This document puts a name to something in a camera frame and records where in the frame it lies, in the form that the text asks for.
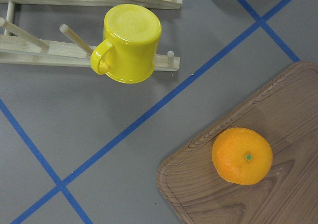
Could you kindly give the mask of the yellow plastic mug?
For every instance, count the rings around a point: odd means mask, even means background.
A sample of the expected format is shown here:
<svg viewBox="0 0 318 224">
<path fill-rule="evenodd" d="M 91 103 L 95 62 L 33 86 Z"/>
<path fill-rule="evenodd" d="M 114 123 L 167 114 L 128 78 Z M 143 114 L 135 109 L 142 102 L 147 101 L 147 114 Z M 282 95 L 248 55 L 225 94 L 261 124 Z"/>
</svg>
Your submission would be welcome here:
<svg viewBox="0 0 318 224">
<path fill-rule="evenodd" d="M 160 20 L 149 9 L 117 5 L 105 15 L 103 41 L 93 50 L 90 66 L 118 82 L 142 82 L 155 69 L 161 32 Z"/>
</svg>

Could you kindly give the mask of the wooden peg drying rack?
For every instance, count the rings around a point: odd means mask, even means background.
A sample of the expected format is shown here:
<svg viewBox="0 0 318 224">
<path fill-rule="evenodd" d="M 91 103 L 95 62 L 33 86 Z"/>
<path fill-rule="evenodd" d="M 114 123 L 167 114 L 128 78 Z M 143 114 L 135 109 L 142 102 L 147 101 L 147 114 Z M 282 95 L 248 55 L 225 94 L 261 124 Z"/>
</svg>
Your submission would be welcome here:
<svg viewBox="0 0 318 224">
<path fill-rule="evenodd" d="M 69 43 L 41 40 L 13 24 L 15 5 L 116 6 L 130 3 L 152 9 L 180 9 L 183 0 L 0 0 L 7 4 L 7 16 L 0 19 L 4 34 L 0 37 L 0 61 L 5 64 L 82 67 L 90 66 L 94 47 L 87 45 L 66 24 L 60 31 Z"/>
</svg>

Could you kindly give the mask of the orange fruit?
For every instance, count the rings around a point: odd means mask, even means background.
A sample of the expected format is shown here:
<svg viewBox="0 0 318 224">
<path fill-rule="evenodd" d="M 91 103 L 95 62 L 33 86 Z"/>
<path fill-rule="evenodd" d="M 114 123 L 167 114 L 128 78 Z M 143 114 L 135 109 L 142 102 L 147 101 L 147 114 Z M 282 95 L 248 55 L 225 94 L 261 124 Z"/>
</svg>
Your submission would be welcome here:
<svg viewBox="0 0 318 224">
<path fill-rule="evenodd" d="M 218 175 L 225 181 L 253 185 L 270 171 L 273 152 L 269 142 L 257 132 L 230 128 L 213 142 L 211 159 Z"/>
</svg>

